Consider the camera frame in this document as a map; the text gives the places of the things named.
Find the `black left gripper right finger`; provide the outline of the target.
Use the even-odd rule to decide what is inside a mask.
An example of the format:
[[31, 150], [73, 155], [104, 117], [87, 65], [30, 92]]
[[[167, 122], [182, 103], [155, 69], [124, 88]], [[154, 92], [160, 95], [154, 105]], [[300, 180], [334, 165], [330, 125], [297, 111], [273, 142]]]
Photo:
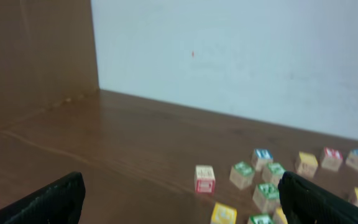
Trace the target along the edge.
[[358, 224], [357, 206], [294, 172], [284, 172], [278, 190], [288, 224]]

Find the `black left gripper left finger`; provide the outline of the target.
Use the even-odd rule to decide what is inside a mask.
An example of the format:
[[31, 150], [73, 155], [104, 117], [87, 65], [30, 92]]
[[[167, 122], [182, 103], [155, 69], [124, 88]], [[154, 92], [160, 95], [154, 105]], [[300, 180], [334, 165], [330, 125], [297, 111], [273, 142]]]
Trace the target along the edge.
[[0, 224], [78, 224], [85, 193], [81, 172], [71, 172], [0, 209]]

